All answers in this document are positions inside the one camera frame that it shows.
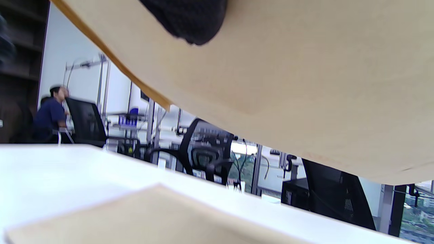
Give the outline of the person's right hand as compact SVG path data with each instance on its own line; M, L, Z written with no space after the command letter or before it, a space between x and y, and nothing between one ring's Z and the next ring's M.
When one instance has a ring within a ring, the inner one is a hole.
M142 5L175 38L190 45L210 42L223 26L227 0L141 0Z

